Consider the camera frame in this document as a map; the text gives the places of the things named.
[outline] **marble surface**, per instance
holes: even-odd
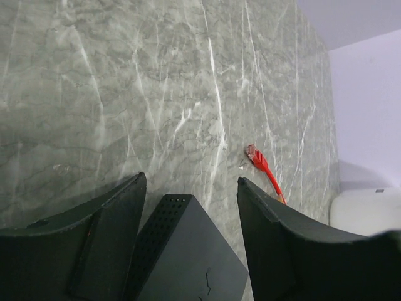
[[[144,171],[144,221],[194,194],[245,263],[237,178],[273,192],[253,143],[289,206],[328,222],[329,59],[295,0],[0,0],[0,35],[0,227]]]

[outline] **orange object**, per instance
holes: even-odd
[[[268,178],[271,182],[271,184],[274,187],[274,190],[276,191],[278,195],[278,201],[282,202],[283,204],[287,204],[283,192],[280,189],[279,184],[277,183],[276,178],[274,177],[273,173],[269,169],[269,164],[266,160],[266,158],[263,156],[261,152],[259,152],[255,145],[251,144],[246,148],[245,153],[247,154],[248,158],[252,161],[253,165],[256,166],[260,171],[265,172],[268,175]]]

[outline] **black box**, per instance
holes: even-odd
[[[247,270],[192,195],[166,195],[138,235],[125,292],[138,301],[241,301]]]

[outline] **white container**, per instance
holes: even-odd
[[[365,236],[401,230],[401,189],[344,191],[331,204],[330,226]]]

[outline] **white wall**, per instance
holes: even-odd
[[[401,185],[401,30],[330,62],[342,189]]]
[[[401,0],[298,0],[329,50],[401,29]]]

